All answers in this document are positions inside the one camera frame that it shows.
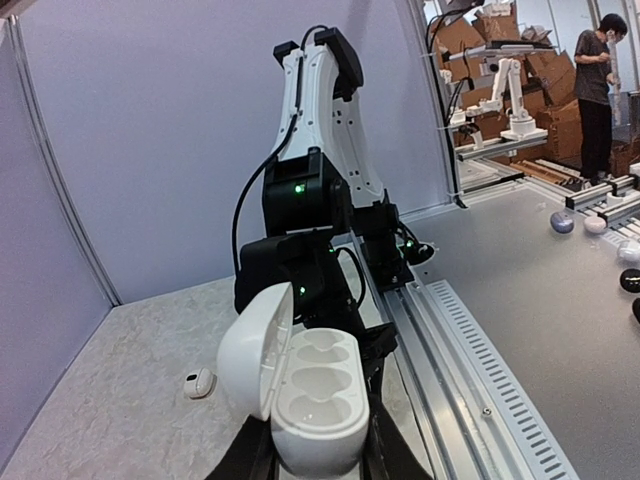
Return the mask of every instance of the black ball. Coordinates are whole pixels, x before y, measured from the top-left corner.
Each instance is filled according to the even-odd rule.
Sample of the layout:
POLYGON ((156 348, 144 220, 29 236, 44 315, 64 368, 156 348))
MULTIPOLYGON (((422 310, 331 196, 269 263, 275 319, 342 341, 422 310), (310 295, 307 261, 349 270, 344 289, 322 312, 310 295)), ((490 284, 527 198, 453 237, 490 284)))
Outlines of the black ball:
POLYGON ((620 286, 629 293, 640 293, 640 270, 637 268, 629 268, 622 272, 622 275, 620 275, 620 286))
POLYGON ((636 320, 640 322, 640 298, 636 298, 633 301, 633 314, 636 316, 636 320))

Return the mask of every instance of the marble surface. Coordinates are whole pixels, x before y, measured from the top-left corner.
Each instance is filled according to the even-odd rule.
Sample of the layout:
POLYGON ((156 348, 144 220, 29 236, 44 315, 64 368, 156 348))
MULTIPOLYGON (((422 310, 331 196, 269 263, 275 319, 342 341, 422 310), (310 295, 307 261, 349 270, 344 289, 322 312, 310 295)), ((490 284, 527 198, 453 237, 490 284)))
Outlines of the marble surface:
MULTIPOLYGON (((343 263, 354 296, 355 269, 343 263)), ((380 322, 367 296, 365 323, 380 322)), ((213 470, 244 417, 222 389, 203 400, 182 391, 201 366, 216 371, 218 344, 237 315, 233 279, 114 309, 49 398, 2 480, 197 479, 213 470)), ((393 358, 385 405, 429 469, 393 358)), ((283 472, 281 479, 291 479, 283 472)), ((356 479, 352 472, 348 479, 356 479)))

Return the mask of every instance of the white container lid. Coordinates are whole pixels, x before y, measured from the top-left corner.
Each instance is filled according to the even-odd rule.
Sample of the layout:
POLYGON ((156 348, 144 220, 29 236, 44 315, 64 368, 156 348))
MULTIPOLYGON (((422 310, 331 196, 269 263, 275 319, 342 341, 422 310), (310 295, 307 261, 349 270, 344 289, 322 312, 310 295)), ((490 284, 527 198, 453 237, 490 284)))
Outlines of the white container lid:
POLYGON ((293 287, 264 289, 225 333, 218 349, 218 380, 248 415, 265 421, 287 363, 293 327, 293 287))

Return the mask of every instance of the open white container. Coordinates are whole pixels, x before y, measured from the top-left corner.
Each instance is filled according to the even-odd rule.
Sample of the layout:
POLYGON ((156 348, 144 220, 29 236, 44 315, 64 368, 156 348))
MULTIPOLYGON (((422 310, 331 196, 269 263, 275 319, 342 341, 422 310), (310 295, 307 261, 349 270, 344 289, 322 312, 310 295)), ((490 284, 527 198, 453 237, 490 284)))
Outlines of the open white container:
POLYGON ((332 478, 360 460, 369 403, 357 340, 317 328, 291 336, 290 283, 260 292, 227 331, 218 378, 247 414, 266 421, 281 463, 304 478, 332 478))

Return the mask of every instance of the person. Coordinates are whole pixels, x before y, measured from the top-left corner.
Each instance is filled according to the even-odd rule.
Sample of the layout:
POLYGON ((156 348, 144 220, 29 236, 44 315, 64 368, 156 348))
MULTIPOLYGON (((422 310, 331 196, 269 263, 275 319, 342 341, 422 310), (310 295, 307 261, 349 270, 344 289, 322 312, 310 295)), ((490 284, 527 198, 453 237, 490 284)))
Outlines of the person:
POLYGON ((620 15, 611 13, 600 22, 595 32, 582 32, 576 47, 577 65, 575 96, 582 121, 582 171, 585 187, 610 178, 609 158, 613 143, 613 115, 609 101, 609 85, 619 83, 611 70, 607 34, 613 32, 616 43, 628 32, 620 15))

